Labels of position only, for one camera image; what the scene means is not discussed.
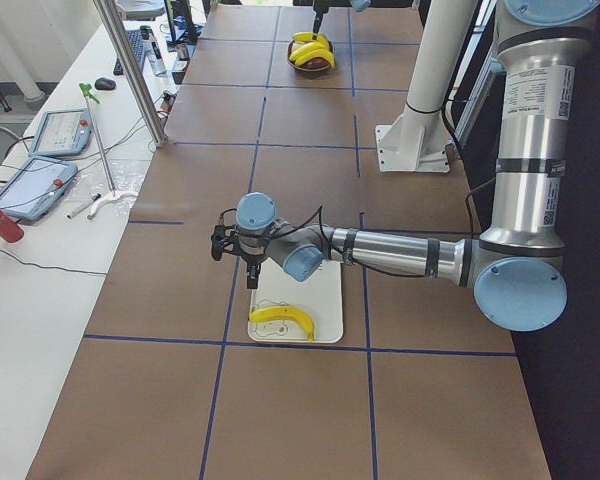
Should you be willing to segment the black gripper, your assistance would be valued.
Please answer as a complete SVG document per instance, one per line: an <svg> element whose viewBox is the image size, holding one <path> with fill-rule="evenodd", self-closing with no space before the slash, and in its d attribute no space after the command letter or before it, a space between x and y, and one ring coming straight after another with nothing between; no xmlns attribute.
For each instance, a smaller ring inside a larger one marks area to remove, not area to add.
<svg viewBox="0 0 600 480"><path fill-rule="evenodd" d="M312 33L317 35L320 31L321 23L322 23L322 15L326 14L329 11L329 0L314 0L313 1L313 11L316 13L314 17Z"/></svg>
<svg viewBox="0 0 600 480"><path fill-rule="evenodd" d="M261 264L266 260L266 252L263 247L241 245L240 257L247 264L246 268L246 287L249 290L256 290L259 285L259 276Z"/></svg>

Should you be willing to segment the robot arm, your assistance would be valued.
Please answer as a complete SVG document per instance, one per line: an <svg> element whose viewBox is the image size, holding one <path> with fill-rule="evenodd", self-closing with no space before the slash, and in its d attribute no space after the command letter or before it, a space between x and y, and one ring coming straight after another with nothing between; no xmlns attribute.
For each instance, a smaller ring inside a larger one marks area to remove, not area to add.
<svg viewBox="0 0 600 480"><path fill-rule="evenodd" d="M590 48L598 9L596 1L498 3L494 45L506 80L492 220L478 238L450 243L332 228L319 215L292 226L268 195L254 192L239 201L234 225L215 228L213 257L242 258L249 288L268 259L297 281L334 260L471 288L484 316L511 331L553 323L567 303L555 217L575 66Z"/></svg>
<svg viewBox="0 0 600 480"><path fill-rule="evenodd" d="M361 12L371 5L370 0L349 0L349 5L356 11ZM328 13L332 5L331 0L313 0L312 9L314 11L314 22L312 27L313 37L316 38L320 33L323 17Z"/></svg>

